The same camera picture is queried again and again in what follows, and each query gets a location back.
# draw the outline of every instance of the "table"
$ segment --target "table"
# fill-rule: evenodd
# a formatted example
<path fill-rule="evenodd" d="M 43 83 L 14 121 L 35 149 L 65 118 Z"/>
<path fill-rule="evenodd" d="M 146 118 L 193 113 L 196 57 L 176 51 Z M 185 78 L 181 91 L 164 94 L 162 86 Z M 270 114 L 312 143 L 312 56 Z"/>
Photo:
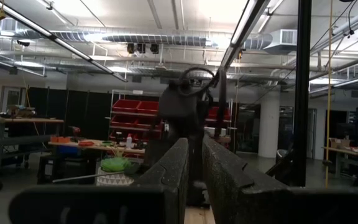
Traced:
<path fill-rule="evenodd" d="M 323 147 L 323 149 L 327 149 L 328 151 L 338 152 L 336 155 L 335 178 L 341 177 L 341 168 L 342 168 L 341 163 L 358 166 L 358 161 L 354 161 L 352 159 L 347 158 L 347 155 L 358 156 L 358 152 L 353 152 L 347 149 L 336 149 L 333 147 Z"/>
<path fill-rule="evenodd" d="M 28 151 L 28 152 L 17 152 L 12 154 L 3 153 L 3 146 L 12 146 L 18 144 L 31 144 L 36 142 L 47 142 L 50 140 L 52 135 L 37 135 L 37 136 L 19 136 L 19 137 L 11 137 L 5 138 L 5 124 L 9 123 L 53 123 L 57 124 L 56 135 L 59 135 L 60 125 L 64 123 L 63 120 L 60 119 L 47 119 L 47 118 L 2 118 L 0 117 L 0 170 L 1 170 L 1 161 L 5 158 L 23 156 L 27 154 L 31 154 L 33 152 L 42 152 L 47 149 L 42 148 L 36 151 Z"/>
<path fill-rule="evenodd" d="M 71 146 L 71 147 L 77 147 L 79 149 L 95 149 L 95 150 L 104 150 L 104 151 L 123 151 L 126 153 L 131 154 L 144 154 L 144 149 L 126 149 L 124 146 L 117 146 L 111 147 L 111 146 L 98 146 L 102 143 L 100 140 L 93 140 L 93 139 L 86 139 L 86 141 L 92 141 L 95 143 L 93 146 L 79 146 L 77 142 L 68 142 L 68 143 L 62 143 L 62 142 L 48 142 L 49 145 L 52 146 Z"/>

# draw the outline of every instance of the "white bottle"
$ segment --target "white bottle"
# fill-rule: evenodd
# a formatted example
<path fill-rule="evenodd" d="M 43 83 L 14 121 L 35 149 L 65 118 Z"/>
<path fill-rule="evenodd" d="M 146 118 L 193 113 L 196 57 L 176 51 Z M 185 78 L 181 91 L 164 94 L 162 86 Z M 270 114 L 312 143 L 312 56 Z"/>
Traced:
<path fill-rule="evenodd" d="M 126 148 L 131 149 L 131 147 L 132 147 L 132 137 L 131 134 L 128 134 Z"/>

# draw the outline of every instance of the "box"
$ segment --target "box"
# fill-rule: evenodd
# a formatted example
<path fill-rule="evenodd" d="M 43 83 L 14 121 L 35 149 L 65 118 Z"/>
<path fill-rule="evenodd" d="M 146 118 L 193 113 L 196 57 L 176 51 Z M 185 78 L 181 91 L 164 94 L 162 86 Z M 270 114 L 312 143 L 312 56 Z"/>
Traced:
<path fill-rule="evenodd" d="M 331 143 L 332 148 L 350 150 L 351 140 L 329 138 L 329 141 Z"/>

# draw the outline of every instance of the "black pole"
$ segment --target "black pole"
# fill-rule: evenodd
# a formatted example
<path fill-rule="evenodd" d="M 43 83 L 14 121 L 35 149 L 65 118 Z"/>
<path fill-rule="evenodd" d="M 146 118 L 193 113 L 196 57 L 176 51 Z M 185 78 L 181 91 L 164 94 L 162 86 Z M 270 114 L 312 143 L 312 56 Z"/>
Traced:
<path fill-rule="evenodd" d="M 296 85 L 294 119 L 293 184 L 306 184 L 306 149 L 308 141 L 309 63 L 311 0 L 298 1 L 298 45 L 296 50 Z"/>

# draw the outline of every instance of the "floor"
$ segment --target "floor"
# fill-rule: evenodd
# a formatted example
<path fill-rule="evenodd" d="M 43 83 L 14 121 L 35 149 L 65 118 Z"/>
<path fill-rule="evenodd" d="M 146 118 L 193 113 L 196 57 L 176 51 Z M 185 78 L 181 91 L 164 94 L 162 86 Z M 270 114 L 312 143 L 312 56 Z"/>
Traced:
<path fill-rule="evenodd" d="M 2 170 L 1 180 L 4 188 L 0 191 L 0 224 L 10 223 L 7 210 L 11 199 L 21 190 L 35 185 L 37 183 L 37 170 L 40 154 L 30 156 L 30 168 L 15 168 L 14 166 L 5 167 Z M 274 165 L 274 159 L 258 157 L 255 154 L 240 154 L 240 157 L 248 161 L 250 166 L 265 172 Z M 333 175 L 329 176 L 330 187 L 350 187 L 353 180 L 348 178 L 334 179 Z M 324 170 L 321 161 L 308 161 L 306 169 L 306 186 L 307 187 L 324 187 Z M 191 208 L 186 211 L 185 223 L 209 223 L 213 224 L 212 214 L 208 210 Z"/>

